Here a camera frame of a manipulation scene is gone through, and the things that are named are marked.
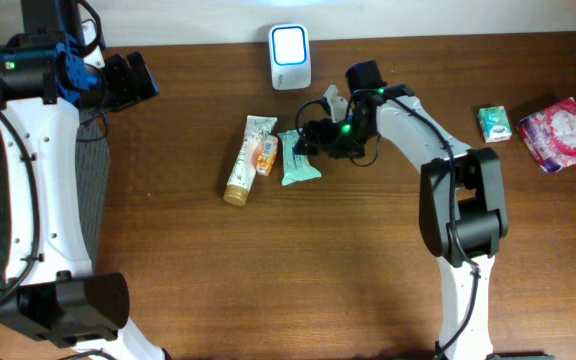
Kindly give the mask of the teal wet wipes pack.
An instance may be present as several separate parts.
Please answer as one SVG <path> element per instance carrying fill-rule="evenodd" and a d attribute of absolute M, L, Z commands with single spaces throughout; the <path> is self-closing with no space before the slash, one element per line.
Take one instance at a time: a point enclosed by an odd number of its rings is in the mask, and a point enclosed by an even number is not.
<path fill-rule="evenodd" d="M 296 130 L 279 133 L 278 137 L 282 143 L 283 186 L 322 177 L 322 174 L 309 163 L 306 155 L 299 155 L 295 152 L 295 146 L 299 140 Z"/>

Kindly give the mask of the small orange packet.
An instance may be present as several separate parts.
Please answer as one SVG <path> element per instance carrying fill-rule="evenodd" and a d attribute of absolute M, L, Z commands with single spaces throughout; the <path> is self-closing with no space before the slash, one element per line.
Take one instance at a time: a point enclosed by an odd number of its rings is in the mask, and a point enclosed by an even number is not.
<path fill-rule="evenodd" d="M 261 150 L 255 163 L 255 170 L 258 175 L 269 176 L 279 147 L 279 140 L 274 135 L 268 135 L 262 143 Z"/>

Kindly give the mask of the white cream tube gold cap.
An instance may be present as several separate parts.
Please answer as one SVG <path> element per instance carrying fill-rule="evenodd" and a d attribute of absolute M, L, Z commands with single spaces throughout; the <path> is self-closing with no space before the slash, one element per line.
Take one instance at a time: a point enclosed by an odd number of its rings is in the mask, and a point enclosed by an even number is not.
<path fill-rule="evenodd" d="M 227 203 L 235 206 L 246 204 L 257 175 L 258 150 L 272 133 L 276 123 L 276 117 L 247 116 L 242 145 L 223 195 Z"/>

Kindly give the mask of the small teal tissue pack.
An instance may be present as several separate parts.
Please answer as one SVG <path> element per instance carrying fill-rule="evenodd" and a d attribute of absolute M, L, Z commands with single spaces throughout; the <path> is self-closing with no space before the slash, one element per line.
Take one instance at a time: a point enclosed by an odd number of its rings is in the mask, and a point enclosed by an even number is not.
<path fill-rule="evenodd" d="M 503 106 L 480 108 L 477 118 L 486 143 L 501 142 L 511 138 L 512 130 Z"/>

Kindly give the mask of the red purple tissue pack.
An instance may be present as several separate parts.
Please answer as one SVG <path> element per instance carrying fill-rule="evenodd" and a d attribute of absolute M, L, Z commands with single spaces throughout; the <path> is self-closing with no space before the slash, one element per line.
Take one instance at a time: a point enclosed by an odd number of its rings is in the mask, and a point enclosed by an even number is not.
<path fill-rule="evenodd" d="M 517 131 L 544 172 L 556 173 L 576 165 L 576 100 L 573 97 L 523 118 Z"/>

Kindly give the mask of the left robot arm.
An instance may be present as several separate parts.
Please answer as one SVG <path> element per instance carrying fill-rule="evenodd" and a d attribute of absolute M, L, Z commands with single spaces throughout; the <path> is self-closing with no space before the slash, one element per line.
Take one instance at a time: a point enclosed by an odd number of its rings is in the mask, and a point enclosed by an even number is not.
<path fill-rule="evenodd" d="M 158 94 L 139 53 L 103 57 L 85 1 L 25 1 L 24 29 L 0 49 L 0 135 L 11 235 L 0 324 L 74 358 L 166 360 L 130 317 L 127 281 L 98 275 L 76 182 L 79 129 Z"/>

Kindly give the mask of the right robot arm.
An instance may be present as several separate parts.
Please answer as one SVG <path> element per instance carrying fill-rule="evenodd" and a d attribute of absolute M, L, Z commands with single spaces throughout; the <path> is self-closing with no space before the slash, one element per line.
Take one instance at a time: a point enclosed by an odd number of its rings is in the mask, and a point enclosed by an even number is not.
<path fill-rule="evenodd" d="M 387 84 L 375 61 L 345 73 L 348 98 L 317 99 L 326 114 L 297 120 L 298 154 L 357 163 L 371 139 L 392 143 L 419 174 L 419 229 L 436 258 L 442 296 L 437 359 L 490 359 L 489 282 L 508 212 L 499 156 L 457 140 L 405 84 Z"/>

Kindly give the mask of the white barcode scanner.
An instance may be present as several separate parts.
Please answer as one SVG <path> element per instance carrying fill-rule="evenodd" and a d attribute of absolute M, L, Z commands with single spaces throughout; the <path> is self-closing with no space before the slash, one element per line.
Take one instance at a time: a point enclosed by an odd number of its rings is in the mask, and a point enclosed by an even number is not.
<path fill-rule="evenodd" d="M 278 91 L 311 85 L 309 34 L 301 24 L 279 24 L 268 31 L 272 86 Z"/>

